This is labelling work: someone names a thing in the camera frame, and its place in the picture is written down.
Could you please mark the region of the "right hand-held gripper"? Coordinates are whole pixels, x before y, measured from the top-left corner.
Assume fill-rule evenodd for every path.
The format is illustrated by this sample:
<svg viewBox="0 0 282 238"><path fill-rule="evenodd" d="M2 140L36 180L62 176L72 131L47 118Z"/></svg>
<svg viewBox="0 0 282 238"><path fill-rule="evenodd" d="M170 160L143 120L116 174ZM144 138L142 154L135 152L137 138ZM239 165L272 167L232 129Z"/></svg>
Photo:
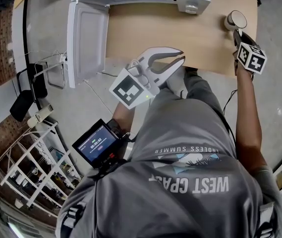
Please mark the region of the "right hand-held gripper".
<svg viewBox="0 0 282 238"><path fill-rule="evenodd" d="M240 29L233 31L234 46L237 49L237 60L253 73L262 74L267 63L267 56L258 44Z"/></svg>

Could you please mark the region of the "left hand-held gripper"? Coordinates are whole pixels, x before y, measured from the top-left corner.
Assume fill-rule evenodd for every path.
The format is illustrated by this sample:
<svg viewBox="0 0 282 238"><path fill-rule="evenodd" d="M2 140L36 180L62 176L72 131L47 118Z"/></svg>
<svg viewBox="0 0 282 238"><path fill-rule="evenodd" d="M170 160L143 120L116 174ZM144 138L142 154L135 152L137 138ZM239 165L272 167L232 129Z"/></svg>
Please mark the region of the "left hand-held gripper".
<svg viewBox="0 0 282 238"><path fill-rule="evenodd" d="M159 87L185 62L185 56L176 58L162 68L151 67L156 60L177 57L183 51L171 47L150 47L132 60L119 73L109 91L129 110L154 98Z"/></svg>

